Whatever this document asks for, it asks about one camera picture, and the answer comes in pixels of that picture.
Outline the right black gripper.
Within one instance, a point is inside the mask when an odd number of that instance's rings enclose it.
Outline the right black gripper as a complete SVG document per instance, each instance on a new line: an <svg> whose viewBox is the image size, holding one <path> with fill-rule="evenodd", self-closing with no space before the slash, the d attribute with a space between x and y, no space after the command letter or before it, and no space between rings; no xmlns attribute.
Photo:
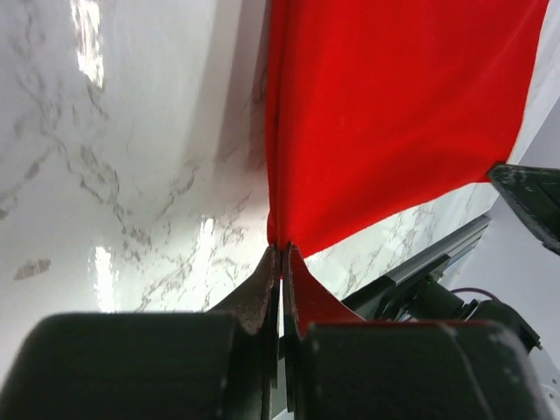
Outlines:
<svg viewBox="0 0 560 420"><path fill-rule="evenodd" d="M493 187L517 218L552 253L559 254L559 170L497 164L488 173ZM398 284L380 303L380 318L498 322L518 336L528 350L541 346L540 336L511 306L497 299L467 303L430 275Z"/></svg>

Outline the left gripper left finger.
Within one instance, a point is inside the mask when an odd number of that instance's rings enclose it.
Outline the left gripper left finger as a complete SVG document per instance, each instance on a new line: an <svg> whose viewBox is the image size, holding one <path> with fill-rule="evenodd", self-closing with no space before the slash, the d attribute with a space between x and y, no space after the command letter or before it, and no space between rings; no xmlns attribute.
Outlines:
<svg viewBox="0 0 560 420"><path fill-rule="evenodd" d="M268 246L255 270L210 312L234 321L219 419L270 419L277 388L281 255Z"/></svg>

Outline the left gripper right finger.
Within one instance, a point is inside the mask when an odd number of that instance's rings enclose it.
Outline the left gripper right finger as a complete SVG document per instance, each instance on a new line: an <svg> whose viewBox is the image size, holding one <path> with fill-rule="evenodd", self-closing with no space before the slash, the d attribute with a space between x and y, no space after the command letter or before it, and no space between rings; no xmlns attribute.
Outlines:
<svg viewBox="0 0 560 420"><path fill-rule="evenodd" d="M355 324L365 319L340 302L307 268L297 245L282 252L284 357L288 411L305 412L302 345L315 324Z"/></svg>

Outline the bright red t shirt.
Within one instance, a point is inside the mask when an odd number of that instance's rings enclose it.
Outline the bright red t shirt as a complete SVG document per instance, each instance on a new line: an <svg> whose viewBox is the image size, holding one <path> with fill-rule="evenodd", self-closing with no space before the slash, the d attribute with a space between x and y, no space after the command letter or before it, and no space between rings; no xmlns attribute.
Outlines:
<svg viewBox="0 0 560 420"><path fill-rule="evenodd" d="M545 1L275 1L269 243L303 256L511 155Z"/></svg>

